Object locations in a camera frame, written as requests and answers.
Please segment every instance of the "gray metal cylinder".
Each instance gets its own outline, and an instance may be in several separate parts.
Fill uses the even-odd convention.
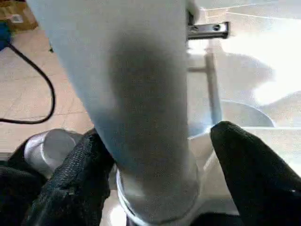
[[[185,1],[28,3],[117,162],[128,207],[150,223],[183,217],[199,185],[187,143]]]

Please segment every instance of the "beige floor tile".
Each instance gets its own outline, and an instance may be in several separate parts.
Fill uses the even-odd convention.
[[[94,127],[88,113],[72,113],[66,115],[63,128],[78,133],[85,133]]]
[[[53,116],[49,121],[38,125],[18,125],[0,123],[0,153],[13,152],[30,136],[50,129],[61,128],[66,115]]]
[[[0,82],[0,117],[5,117],[11,106],[25,90],[24,81]]]
[[[80,113],[80,112],[86,112],[86,110],[81,100],[77,96],[75,96],[71,104],[71,107],[69,109],[69,113]]]
[[[75,95],[71,84],[64,77],[55,76],[50,79],[56,93],[55,114],[68,113]],[[48,85],[42,78],[31,78],[24,81],[26,81],[26,89],[19,101],[11,107],[8,116],[19,119],[46,116],[51,104]]]
[[[48,58],[45,59],[42,70],[47,75],[66,73],[55,53],[51,54]]]

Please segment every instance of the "cardboard box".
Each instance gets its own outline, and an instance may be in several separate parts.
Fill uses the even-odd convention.
[[[0,0],[0,20],[6,20],[12,32],[32,30],[38,26],[26,2]]]

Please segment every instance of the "tiled floor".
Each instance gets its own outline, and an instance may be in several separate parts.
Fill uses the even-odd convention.
[[[19,33],[13,44],[49,75],[56,91],[55,115],[40,125],[0,123],[0,153],[12,152],[29,136],[52,128],[84,133],[93,127],[48,39],[41,29]],[[34,120],[47,115],[50,93],[45,81],[9,48],[0,51],[0,117]]]

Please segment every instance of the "white surface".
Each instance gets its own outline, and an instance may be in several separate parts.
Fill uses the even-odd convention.
[[[200,23],[231,22],[230,38],[213,42],[220,98],[260,109],[275,126],[301,126],[301,3],[198,1],[198,6]],[[207,43],[194,41],[190,51],[200,58]]]

